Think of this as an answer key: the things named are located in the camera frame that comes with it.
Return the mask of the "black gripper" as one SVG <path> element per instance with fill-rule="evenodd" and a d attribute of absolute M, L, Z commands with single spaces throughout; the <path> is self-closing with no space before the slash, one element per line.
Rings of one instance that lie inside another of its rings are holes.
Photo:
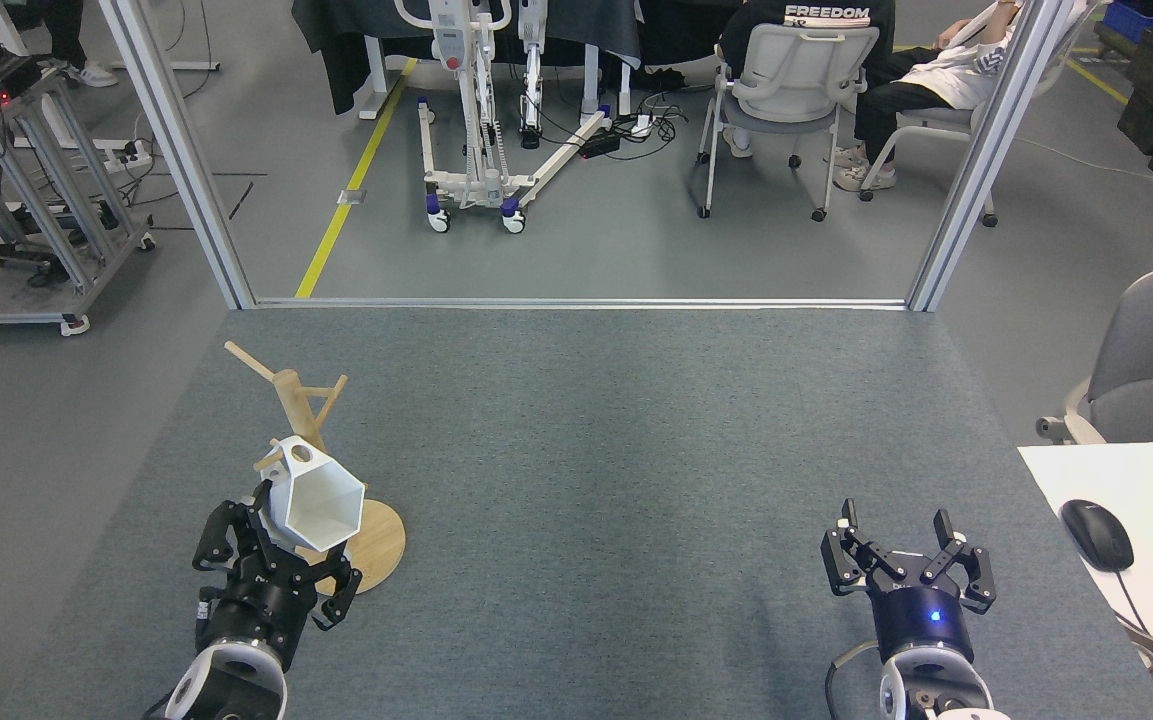
<path fill-rule="evenodd" d="M 250 503 L 221 501 L 208 516 L 193 568 L 218 569 L 236 556 L 236 550 L 241 560 L 225 587 L 199 588 L 198 600 L 206 605 L 206 618 L 198 620 L 198 650 L 220 639 L 264 642 L 280 665 L 289 666 L 306 630 L 306 618 L 317 602 L 317 591 L 314 585 L 292 583 L 294 575 L 308 570 L 306 560 L 297 555 L 278 560 L 273 556 L 274 547 L 259 513 L 271 487 L 271 482 L 261 482 Z M 314 614 L 314 623 L 323 632 L 346 618 L 362 573 L 346 556 L 327 555 L 314 565 L 314 580 L 325 579 L 333 580 L 334 591 Z"/>
<path fill-rule="evenodd" d="M 947 509 L 940 509 L 933 516 L 933 528 L 941 548 L 925 565 L 922 584 L 933 585 L 955 564 L 966 570 L 966 584 L 960 588 L 959 598 L 929 587 L 872 592 L 871 609 L 876 624 L 879 657 L 884 663 L 909 647 L 937 644 L 959 652 L 960 657 L 972 662 L 974 650 L 966 633 L 960 605 L 969 612 L 984 615 L 996 601 L 995 577 L 987 548 L 969 543 L 963 533 L 956 532 Z M 841 519 L 822 537 L 820 553 L 829 587 L 836 597 L 867 588 L 876 571 L 888 580 L 905 579 L 905 567 L 899 560 L 894 560 L 892 552 L 884 550 L 860 532 L 854 498 L 842 503 Z"/>

